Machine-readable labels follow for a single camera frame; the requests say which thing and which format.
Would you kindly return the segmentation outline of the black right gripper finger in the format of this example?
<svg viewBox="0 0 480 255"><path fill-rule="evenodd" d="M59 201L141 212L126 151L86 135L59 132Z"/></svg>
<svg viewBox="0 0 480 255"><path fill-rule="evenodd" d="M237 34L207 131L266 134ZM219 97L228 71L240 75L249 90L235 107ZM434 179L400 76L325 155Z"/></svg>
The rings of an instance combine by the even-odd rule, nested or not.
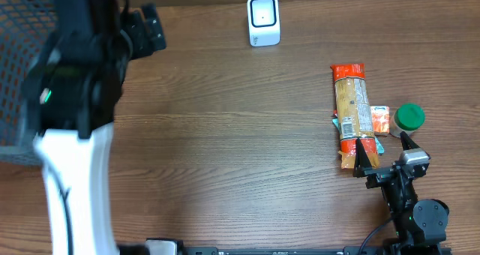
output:
<svg viewBox="0 0 480 255"><path fill-rule="evenodd" d="M372 169L373 167L368 154L365 151L362 140L358 138L355 141L355 163L353 168L353 176L356 178L365 177L365 172Z"/></svg>
<svg viewBox="0 0 480 255"><path fill-rule="evenodd" d="M405 131L402 131L400 133L400 141L402 143L403 151L409 150L409 149L418 149L418 148L422 149L410 138L410 136Z"/></svg>

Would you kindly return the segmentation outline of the teal orange snack packet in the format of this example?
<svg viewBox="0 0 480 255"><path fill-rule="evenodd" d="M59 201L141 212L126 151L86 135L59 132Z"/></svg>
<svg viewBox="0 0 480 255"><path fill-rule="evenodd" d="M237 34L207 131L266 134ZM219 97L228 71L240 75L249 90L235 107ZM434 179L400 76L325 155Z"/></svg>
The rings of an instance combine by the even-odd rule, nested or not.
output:
<svg viewBox="0 0 480 255"><path fill-rule="evenodd" d="M341 131L337 118L333 118L332 123L338 129L338 131ZM378 154L383 155L385 153L385 149L383 148L383 145L380 143L380 141L378 140L377 137L375 138L375 142L376 142L376 150L377 150Z"/></svg>

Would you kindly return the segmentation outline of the green lid jar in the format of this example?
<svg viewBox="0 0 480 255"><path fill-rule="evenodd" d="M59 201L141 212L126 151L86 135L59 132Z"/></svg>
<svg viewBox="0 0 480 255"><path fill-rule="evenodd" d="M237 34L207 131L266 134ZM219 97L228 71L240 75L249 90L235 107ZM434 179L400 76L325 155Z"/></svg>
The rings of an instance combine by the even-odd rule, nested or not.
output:
<svg viewBox="0 0 480 255"><path fill-rule="evenodd" d="M405 132L410 136L424 123L424 110L415 103L405 103L400 106L391 116L389 122L389 133L394 137L400 137L401 132Z"/></svg>

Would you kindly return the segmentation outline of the small orange tissue pack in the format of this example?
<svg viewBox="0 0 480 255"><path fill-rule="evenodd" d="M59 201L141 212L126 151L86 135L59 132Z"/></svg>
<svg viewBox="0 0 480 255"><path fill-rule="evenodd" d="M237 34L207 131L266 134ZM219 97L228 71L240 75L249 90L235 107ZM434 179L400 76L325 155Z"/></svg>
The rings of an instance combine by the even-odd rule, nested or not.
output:
<svg viewBox="0 0 480 255"><path fill-rule="evenodd" d="M390 130L390 114L388 106L370 107L373 131L376 135L386 136Z"/></svg>

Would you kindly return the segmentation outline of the long orange pasta packet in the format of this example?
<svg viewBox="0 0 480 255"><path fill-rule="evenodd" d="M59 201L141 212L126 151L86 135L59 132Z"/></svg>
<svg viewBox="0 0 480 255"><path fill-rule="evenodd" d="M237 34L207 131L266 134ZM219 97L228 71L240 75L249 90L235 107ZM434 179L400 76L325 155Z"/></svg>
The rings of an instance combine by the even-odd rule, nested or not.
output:
<svg viewBox="0 0 480 255"><path fill-rule="evenodd" d="M360 139L371 166L376 168L380 161L365 82L365 66L333 64L331 69L340 128L341 167L343 169L354 167L356 140Z"/></svg>

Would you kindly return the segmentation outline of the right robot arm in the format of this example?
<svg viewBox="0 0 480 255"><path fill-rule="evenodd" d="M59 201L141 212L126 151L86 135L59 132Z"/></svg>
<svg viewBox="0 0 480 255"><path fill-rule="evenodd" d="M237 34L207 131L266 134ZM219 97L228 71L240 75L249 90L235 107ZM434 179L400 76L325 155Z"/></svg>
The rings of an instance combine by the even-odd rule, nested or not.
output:
<svg viewBox="0 0 480 255"><path fill-rule="evenodd" d="M353 175L366 179L366 188L380 188L390 218L374 229L356 250L357 254L450 254L441 247L446 240L449 207L439 199L418 199L413 181L426 175L431 156L402 132L403 151L390 167L374 168L360 139L355 141ZM389 223L394 224L395 238L380 247L368 242Z"/></svg>

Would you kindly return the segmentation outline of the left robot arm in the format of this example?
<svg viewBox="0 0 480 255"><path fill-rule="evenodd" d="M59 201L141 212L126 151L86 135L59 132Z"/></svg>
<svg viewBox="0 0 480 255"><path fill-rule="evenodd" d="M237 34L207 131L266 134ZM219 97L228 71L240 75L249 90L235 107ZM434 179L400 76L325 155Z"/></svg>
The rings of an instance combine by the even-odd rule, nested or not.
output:
<svg viewBox="0 0 480 255"><path fill-rule="evenodd" d="M153 4L53 0L54 30L22 83L54 254L175 254L173 240L115 241L109 186L116 104L128 64L164 50Z"/></svg>

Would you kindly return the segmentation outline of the white barcode scanner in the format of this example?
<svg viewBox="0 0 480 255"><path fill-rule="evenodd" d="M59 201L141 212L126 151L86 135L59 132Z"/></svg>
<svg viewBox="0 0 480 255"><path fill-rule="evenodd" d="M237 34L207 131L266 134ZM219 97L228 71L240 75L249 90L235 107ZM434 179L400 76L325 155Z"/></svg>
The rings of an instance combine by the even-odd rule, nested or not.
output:
<svg viewBox="0 0 480 255"><path fill-rule="evenodd" d="M278 0L247 0L247 22L252 47L268 47L280 43Z"/></svg>

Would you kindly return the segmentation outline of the grey plastic mesh basket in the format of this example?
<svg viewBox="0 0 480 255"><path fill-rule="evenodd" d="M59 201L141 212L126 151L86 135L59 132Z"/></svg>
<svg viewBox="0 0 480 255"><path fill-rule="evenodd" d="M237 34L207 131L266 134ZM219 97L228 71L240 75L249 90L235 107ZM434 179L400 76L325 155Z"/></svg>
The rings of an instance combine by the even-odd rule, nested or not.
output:
<svg viewBox="0 0 480 255"><path fill-rule="evenodd" d="M56 22L53 0L1 0L1 162L40 166L21 84Z"/></svg>

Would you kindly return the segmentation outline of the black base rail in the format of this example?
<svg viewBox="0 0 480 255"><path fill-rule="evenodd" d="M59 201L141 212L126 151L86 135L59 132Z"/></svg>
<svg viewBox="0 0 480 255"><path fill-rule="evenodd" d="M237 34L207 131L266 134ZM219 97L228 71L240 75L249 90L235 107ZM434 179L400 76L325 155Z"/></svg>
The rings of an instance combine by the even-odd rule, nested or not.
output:
<svg viewBox="0 0 480 255"><path fill-rule="evenodd" d="M217 247L184 247L179 254L183 255L380 255L385 253L381 247L365 247L359 253L360 247L346 246L334 249L219 249ZM437 254L436 251L408 250L401 254Z"/></svg>

